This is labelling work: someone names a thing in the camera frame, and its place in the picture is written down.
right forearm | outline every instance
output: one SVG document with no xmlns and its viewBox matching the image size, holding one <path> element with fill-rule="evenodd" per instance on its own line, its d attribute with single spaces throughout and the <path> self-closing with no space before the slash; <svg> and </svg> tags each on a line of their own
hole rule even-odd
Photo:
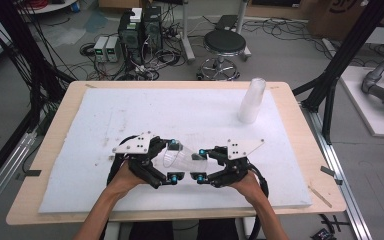
<svg viewBox="0 0 384 240">
<path fill-rule="evenodd" d="M 270 239 L 288 239 L 279 218 L 276 216 L 270 202 L 264 195 L 258 196 L 255 200 L 250 200 L 250 203 L 257 212 L 260 219 L 264 235 L 268 240 Z"/>
</svg>

white platform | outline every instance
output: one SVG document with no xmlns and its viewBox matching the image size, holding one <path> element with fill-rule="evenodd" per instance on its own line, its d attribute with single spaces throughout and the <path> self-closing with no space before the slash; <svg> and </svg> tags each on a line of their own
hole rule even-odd
<svg viewBox="0 0 384 240">
<path fill-rule="evenodd" d="M 41 213 L 88 212 L 105 187 L 112 148 L 124 138 L 152 131 L 178 139 L 194 151 L 226 146 L 228 139 L 261 139 L 249 155 L 268 181 L 274 207 L 311 205 L 295 155 L 270 91 L 257 121 L 244 125 L 236 113 L 246 90 L 89 89 L 52 169 Z M 154 166 L 162 172 L 162 154 Z M 208 173 L 221 170 L 210 159 Z M 197 185 L 186 173 L 176 186 L 133 189 L 115 210 L 167 210 L 250 207 L 236 190 Z"/>
<path fill-rule="evenodd" d="M 348 67 L 342 74 L 341 81 L 371 134 L 384 137 L 384 105 L 379 98 L 361 91 L 364 77 L 372 70 L 373 68 Z M 384 72 L 378 85 L 384 88 Z"/>
</svg>

stool seat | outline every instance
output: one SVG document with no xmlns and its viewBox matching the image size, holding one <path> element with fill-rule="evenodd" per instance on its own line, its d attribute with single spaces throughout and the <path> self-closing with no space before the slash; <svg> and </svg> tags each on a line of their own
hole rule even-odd
<svg viewBox="0 0 384 240">
<path fill-rule="evenodd" d="M 246 41 L 236 32 L 215 30 L 205 35 L 204 47 L 218 55 L 236 56 L 245 50 Z"/>
</svg>

human arm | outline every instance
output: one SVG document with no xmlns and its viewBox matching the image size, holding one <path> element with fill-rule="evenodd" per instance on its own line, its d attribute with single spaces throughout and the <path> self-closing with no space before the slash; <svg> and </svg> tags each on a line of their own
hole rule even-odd
<svg viewBox="0 0 384 240">
<path fill-rule="evenodd" d="M 145 182 L 129 170 L 128 161 L 125 160 L 113 180 L 102 191 L 74 239 L 99 239 L 117 201 L 142 183 Z"/>
<path fill-rule="evenodd" d="M 230 186 L 242 194 L 254 207 L 267 239 L 288 239 L 269 200 L 263 191 L 261 191 L 260 185 L 252 171 L 248 171 L 248 174 L 241 181 L 233 183 Z"/>
</svg>

person's leg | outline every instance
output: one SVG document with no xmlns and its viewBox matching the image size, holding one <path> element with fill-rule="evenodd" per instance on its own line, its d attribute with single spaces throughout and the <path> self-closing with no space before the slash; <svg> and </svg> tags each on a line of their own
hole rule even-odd
<svg viewBox="0 0 384 240">
<path fill-rule="evenodd" d="M 129 240 L 174 240 L 171 221 L 134 222 Z"/>
<path fill-rule="evenodd" d="M 200 219 L 196 239 L 238 240 L 235 219 Z"/>
</svg>

